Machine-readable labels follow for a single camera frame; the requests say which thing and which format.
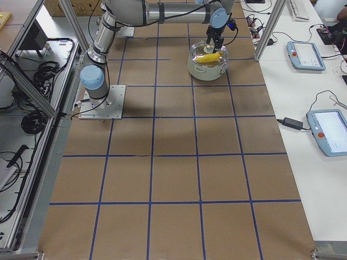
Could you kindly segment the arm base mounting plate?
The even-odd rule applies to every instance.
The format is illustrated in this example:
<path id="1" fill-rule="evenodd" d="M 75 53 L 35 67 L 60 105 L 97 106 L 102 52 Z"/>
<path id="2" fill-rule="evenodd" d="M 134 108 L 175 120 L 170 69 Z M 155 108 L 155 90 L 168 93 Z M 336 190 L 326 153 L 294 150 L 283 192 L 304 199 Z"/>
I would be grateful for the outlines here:
<path id="1" fill-rule="evenodd" d="M 126 85 L 111 85 L 108 97 L 103 101 L 103 99 L 91 99 L 85 91 L 83 98 L 88 99 L 88 101 L 81 104 L 78 118 L 80 120 L 121 120 L 125 92 Z"/>

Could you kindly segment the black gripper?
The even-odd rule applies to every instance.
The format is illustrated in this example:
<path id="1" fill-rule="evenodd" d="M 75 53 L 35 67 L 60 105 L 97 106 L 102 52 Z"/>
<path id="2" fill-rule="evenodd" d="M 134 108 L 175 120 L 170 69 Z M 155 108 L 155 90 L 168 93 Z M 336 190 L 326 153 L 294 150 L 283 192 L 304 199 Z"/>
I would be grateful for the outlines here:
<path id="1" fill-rule="evenodd" d="M 214 28 L 212 25 L 209 25 L 207 28 L 207 40 L 206 40 L 206 51 L 212 51 L 216 53 L 221 50 L 223 46 L 224 38 L 222 37 L 222 33 L 224 32 L 224 26 L 220 28 Z"/>

